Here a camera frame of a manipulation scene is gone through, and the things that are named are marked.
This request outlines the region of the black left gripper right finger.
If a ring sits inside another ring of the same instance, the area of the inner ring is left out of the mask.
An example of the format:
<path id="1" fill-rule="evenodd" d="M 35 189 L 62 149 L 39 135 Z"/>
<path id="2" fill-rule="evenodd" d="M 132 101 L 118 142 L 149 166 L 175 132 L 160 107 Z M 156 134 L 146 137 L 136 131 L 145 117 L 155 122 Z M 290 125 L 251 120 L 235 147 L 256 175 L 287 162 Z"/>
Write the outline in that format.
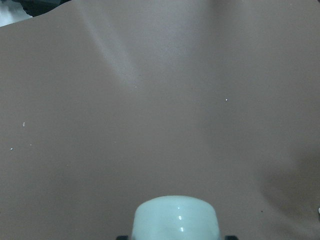
<path id="1" fill-rule="evenodd" d="M 224 240 L 237 240 L 237 236 L 236 235 L 226 235 L 224 237 Z"/>

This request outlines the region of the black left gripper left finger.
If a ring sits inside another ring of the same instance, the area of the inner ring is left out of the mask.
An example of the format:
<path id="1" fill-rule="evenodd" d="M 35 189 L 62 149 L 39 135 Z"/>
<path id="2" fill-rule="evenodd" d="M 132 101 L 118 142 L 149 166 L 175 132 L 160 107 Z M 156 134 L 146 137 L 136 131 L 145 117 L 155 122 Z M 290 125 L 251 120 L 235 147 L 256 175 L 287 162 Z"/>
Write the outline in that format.
<path id="1" fill-rule="evenodd" d="M 128 240 L 129 236 L 128 235 L 119 235 L 116 237 L 116 240 Z"/>

